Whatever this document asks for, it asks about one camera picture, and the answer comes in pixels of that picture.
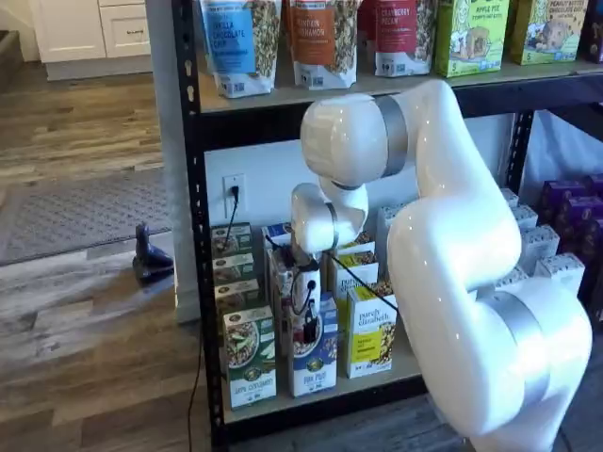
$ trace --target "black object on floor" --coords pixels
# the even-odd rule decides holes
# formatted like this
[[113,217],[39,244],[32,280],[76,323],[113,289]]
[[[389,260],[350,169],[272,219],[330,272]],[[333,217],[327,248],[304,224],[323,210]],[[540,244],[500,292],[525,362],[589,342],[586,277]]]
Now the black object on floor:
[[173,259],[165,251],[151,245],[149,226],[146,223],[140,223],[136,227],[136,256],[132,260],[132,266],[142,285],[173,273]]

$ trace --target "power cord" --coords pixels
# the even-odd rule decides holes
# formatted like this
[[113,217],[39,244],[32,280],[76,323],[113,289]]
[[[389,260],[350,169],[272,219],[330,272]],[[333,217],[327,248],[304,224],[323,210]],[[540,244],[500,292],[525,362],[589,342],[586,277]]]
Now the power cord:
[[[226,238],[224,239],[224,243],[221,247],[221,250],[224,251],[228,247],[228,240],[230,238],[230,231],[233,228],[233,221],[235,220],[236,208],[238,207],[238,186],[232,186],[230,188],[230,192],[235,197],[235,206],[233,207],[233,214],[230,216],[230,222],[228,223],[228,230],[226,231]],[[201,303],[201,297],[199,297],[199,313],[203,311],[203,306]],[[201,340],[203,337],[203,330],[201,319],[199,319],[199,349],[197,351],[197,372],[195,374],[195,384],[192,387],[192,391],[190,392],[190,400],[188,401],[188,410],[187,410],[187,434],[188,434],[188,452],[192,452],[192,435],[190,433],[190,415],[192,413],[192,405],[195,401],[195,395],[197,394],[197,385],[199,384],[199,376],[201,375],[201,362],[202,362],[202,352],[203,348],[201,346]]]

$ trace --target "electrical outlet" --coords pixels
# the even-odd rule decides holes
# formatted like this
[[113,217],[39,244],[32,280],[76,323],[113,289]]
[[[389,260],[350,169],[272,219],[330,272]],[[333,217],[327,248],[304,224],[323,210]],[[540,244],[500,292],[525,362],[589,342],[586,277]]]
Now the electrical outlet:
[[238,186],[238,207],[236,208],[235,218],[247,210],[247,190],[245,189],[245,174],[235,174],[222,177],[222,186],[224,187],[224,217],[230,219],[235,208],[235,197],[230,191],[231,187]]

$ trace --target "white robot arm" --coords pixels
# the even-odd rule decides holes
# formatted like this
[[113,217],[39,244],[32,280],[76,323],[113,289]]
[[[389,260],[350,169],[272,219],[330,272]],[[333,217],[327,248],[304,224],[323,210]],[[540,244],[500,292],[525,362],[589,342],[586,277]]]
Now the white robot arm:
[[468,295],[511,271],[521,241],[448,84],[318,102],[301,143],[322,187],[293,194],[294,241],[306,253],[355,238],[367,217],[364,184],[416,162],[420,199],[399,212],[387,249],[423,378],[477,450],[550,450],[590,356],[590,323],[547,279]]

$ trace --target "gray rug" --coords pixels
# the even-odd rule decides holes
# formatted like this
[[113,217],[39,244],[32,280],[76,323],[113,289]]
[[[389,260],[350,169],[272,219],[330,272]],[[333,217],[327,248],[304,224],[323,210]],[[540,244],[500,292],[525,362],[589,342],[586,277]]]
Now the gray rug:
[[0,208],[0,266],[171,228],[161,169],[21,186]]

